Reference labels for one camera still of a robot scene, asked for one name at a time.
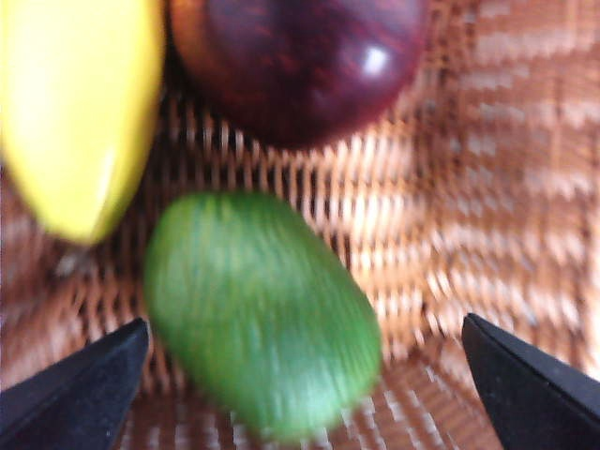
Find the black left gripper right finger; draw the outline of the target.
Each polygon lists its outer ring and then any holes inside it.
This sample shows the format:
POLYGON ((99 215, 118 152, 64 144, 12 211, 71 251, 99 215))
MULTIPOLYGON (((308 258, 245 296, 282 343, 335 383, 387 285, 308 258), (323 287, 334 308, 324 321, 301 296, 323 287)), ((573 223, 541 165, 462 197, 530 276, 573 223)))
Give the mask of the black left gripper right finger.
POLYGON ((599 447, 599 381, 474 313, 461 340, 504 449, 599 447))

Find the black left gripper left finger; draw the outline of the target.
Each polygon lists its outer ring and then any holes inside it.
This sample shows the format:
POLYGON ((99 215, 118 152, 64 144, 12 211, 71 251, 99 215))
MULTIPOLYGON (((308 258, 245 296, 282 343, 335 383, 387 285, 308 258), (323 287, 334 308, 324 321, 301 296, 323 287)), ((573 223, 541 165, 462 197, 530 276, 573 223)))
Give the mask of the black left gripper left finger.
POLYGON ((149 347, 137 318, 1 393, 3 449, 110 449, 149 347))

